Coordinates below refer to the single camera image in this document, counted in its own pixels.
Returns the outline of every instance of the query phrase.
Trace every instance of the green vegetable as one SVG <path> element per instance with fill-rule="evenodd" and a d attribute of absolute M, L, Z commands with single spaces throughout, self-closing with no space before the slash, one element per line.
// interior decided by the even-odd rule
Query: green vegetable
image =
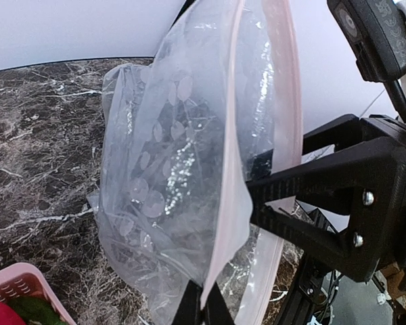
<path fill-rule="evenodd" d="M 18 297 L 7 302 L 27 324 L 66 325 L 60 320 L 53 307 L 40 298 Z"/>

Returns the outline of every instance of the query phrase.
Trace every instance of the ziplock bag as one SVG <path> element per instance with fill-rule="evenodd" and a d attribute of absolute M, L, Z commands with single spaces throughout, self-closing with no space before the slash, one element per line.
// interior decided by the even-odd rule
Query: ziplock bag
<path fill-rule="evenodd" d="M 250 235 L 245 181 L 272 148 L 273 171 L 300 162 L 297 66 L 287 0 L 201 0 L 151 66 L 106 75 L 101 187 L 89 199 L 109 262 L 146 294 L 155 324 L 172 322 L 189 280 L 202 305 L 218 281 L 236 324 L 261 323 L 282 241 Z"/>

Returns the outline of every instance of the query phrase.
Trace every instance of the plastic basket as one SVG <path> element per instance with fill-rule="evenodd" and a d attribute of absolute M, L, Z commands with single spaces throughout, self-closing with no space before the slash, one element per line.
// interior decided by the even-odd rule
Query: plastic basket
<path fill-rule="evenodd" d="M 28 263 L 16 263 L 0 271 L 0 302 L 10 298 L 32 296 L 51 303 L 60 319 L 69 325 L 76 325 L 69 313 L 55 296 L 41 271 Z"/>

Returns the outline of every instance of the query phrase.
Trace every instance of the bolt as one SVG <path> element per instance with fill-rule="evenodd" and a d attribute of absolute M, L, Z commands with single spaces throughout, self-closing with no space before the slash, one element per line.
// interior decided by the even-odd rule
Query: bolt
<path fill-rule="evenodd" d="M 360 234 L 355 232 L 353 234 L 353 246 L 355 246 L 356 248 L 359 248 L 363 245 L 364 245 L 364 238 Z"/>
<path fill-rule="evenodd" d="M 363 193 L 363 204 L 366 207 L 369 207 L 370 205 L 372 205 L 374 202 L 374 195 L 373 193 L 371 193 L 370 191 L 364 191 Z"/>

